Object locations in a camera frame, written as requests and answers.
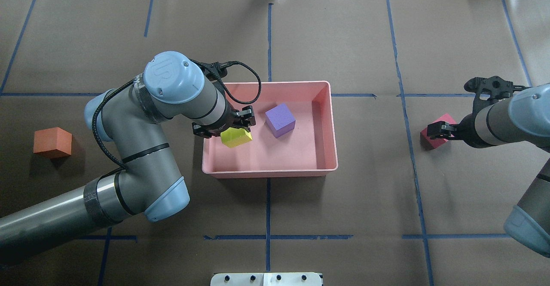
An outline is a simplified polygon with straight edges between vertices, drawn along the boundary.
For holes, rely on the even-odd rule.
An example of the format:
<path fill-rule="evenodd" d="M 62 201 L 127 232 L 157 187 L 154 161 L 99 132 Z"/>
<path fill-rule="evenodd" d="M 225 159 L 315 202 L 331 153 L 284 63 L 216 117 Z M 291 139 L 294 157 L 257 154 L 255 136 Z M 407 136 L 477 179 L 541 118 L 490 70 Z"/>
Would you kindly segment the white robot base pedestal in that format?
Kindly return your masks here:
<path fill-rule="evenodd" d="M 316 272 L 258 272 L 214 274 L 210 286 L 323 286 Z"/>

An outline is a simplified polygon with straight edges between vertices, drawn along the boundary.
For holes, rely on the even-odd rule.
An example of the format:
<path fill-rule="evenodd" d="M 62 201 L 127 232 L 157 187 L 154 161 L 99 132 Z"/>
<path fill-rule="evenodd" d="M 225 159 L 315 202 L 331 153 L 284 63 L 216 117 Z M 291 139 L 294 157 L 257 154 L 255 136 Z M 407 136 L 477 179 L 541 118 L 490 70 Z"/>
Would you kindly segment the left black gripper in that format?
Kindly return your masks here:
<path fill-rule="evenodd" d="M 232 127 L 251 132 L 256 125 L 252 105 L 237 110 L 227 100 L 222 78 L 227 75 L 227 63 L 194 62 L 204 73 L 205 82 L 200 94 L 193 101 L 198 102 L 198 117 L 192 118 L 192 132 L 195 136 L 210 139 Z"/>

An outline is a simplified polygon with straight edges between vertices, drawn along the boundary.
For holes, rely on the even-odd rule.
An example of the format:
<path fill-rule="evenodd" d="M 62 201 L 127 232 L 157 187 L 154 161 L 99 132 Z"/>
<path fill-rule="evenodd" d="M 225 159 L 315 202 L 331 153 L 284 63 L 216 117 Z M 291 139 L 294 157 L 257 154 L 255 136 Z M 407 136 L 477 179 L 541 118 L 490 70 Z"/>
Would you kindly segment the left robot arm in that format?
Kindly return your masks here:
<path fill-rule="evenodd" d="M 161 127 L 183 115 L 195 136 L 220 137 L 254 126 L 253 103 L 241 101 L 222 78 L 240 61 L 203 63 L 180 52 L 159 53 L 120 88 L 85 106 L 98 147 L 117 165 L 85 186 L 1 218 L 1 266 L 13 266 L 89 233 L 143 213 L 150 222 L 190 202 L 184 177 Z M 230 101 L 243 105 L 236 110 Z"/>

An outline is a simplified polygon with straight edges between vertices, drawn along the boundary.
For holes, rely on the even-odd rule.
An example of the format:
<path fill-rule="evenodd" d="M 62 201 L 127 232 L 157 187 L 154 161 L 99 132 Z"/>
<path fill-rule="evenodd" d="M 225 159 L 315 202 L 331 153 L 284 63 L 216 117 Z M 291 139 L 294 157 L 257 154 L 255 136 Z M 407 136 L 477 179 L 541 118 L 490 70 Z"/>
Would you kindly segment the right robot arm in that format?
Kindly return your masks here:
<path fill-rule="evenodd" d="M 549 84 L 523 86 L 499 76 L 473 77 L 464 90 L 474 94 L 470 114 L 457 123 L 432 122 L 425 127 L 426 138 L 460 141 L 477 149 L 530 145 L 549 154 Z M 549 195 L 549 161 L 545 161 L 504 223 L 508 236 L 546 258 L 550 254 Z"/>

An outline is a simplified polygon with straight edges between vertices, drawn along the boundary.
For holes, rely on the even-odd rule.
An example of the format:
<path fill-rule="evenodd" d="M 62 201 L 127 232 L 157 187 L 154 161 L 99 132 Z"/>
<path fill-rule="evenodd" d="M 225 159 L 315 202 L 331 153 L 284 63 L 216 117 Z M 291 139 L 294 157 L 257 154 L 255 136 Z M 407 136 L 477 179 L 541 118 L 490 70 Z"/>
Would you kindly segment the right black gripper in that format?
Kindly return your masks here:
<path fill-rule="evenodd" d="M 515 92 L 521 92 L 528 88 L 528 86 L 515 85 L 499 76 L 473 77 L 464 84 L 465 91 L 475 94 L 473 112 L 465 116 L 458 124 L 431 123 L 427 126 L 426 135 L 430 140 L 460 140 L 474 148 L 504 145 L 507 142 L 492 131 L 489 124 L 489 112 L 502 100 L 511 98 Z"/>

